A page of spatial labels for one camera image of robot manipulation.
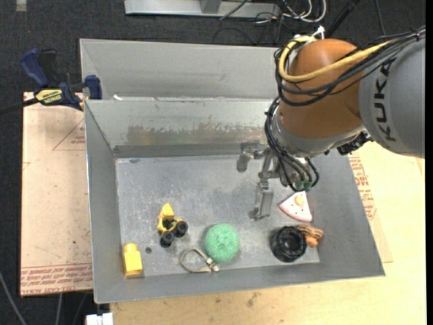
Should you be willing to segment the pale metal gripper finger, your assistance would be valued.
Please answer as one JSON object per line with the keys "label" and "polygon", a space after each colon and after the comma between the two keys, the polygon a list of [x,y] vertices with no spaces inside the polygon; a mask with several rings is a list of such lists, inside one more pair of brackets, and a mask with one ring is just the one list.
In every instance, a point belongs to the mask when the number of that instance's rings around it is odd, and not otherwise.
{"label": "pale metal gripper finger", "polygon": [[249,141],[240,144],[241,152],[237,159],[237,171],[243,173],[248,168],[250,160],[263,158],[267,147],[259,141]]}
{"label": "pale metal gripper finger", "polygon": [[274,191],[270,188],[267,181],[257,183],[254,199],[254,208],[249,213],[249,216],[253,220],[257,221],[270,216],[273,195]]}

